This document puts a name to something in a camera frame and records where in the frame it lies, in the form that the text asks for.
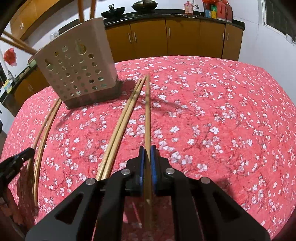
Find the person left hand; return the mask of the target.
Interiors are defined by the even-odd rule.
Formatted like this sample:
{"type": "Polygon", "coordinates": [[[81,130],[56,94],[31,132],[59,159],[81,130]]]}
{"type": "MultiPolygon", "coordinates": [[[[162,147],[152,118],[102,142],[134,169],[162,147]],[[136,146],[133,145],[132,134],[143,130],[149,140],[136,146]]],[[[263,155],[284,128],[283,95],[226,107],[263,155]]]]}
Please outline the person left hand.
{"type": "Polygon", "coordinates": [[[24,224],[18,205],[8,187],[1,194],[1,210],[6,217],[12,217],[16,224],[24,224]]]}

